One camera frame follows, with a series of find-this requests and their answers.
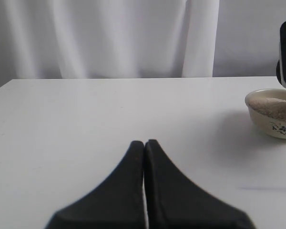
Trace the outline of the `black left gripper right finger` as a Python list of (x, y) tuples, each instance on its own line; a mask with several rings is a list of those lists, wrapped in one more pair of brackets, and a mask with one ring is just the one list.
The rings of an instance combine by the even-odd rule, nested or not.
[(253, 229), (248, 215), (204, 191), (170, 160), (157, 140), (144, 150), (144, 185), (151, 229)]

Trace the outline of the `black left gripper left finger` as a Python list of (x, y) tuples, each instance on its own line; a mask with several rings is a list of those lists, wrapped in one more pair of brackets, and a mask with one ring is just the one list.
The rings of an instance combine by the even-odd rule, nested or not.
[(114, 171), (93, 191), (58, 210), (48, 229), (144, 229), (144, 144), (132, 141)]

